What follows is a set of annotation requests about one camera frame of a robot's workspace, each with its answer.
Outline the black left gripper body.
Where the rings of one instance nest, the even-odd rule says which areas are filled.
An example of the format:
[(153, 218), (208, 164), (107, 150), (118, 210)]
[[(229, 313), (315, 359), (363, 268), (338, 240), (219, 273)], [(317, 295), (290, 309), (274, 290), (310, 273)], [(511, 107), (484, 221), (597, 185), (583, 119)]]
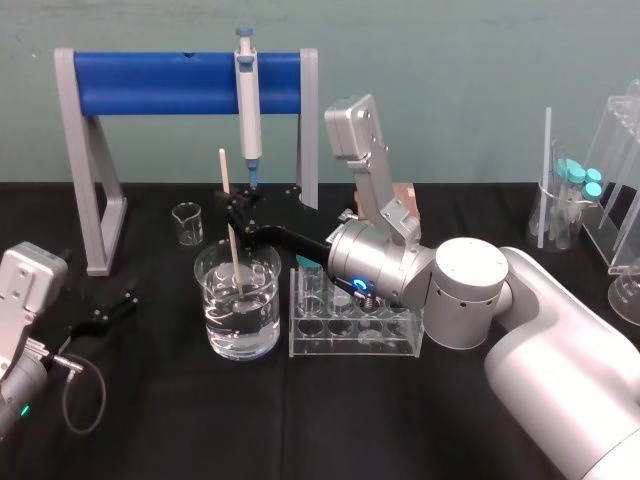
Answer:
[(35, 322), (35, 340), (50, 355), (60, 354), (73, 341), (96, 335), (95, 303), (83, 288), (83, 275), (69, 268), (58, 297)]

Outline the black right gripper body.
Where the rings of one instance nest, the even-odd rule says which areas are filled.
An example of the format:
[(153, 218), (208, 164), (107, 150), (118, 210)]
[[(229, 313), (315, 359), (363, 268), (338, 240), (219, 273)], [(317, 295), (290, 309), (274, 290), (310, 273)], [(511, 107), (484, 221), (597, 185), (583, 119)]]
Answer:
[(315, 263), (327, 263), (331, 249), (327, 238), (336, 229), (336, 215), (305, 205), (297, 187), (282, 189), (291, 195), (288, 205), (253, 209), (255, 248), (281, 246)]

